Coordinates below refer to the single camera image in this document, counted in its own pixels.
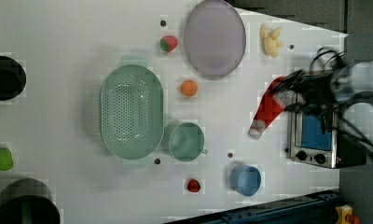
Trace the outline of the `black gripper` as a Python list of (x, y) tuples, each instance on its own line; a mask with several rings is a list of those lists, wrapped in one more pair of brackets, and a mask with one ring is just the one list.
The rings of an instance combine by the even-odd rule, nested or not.
[(304, 75), (303, 70), (295, 72), (276, 82), (272, 92), (293, 90), (299, 83), (298, 93), (302, 103), (287, 105), (284, 110), (293, 113), (324, 114), (333, 108), (336, 100), (331, 91), (331, 75)]

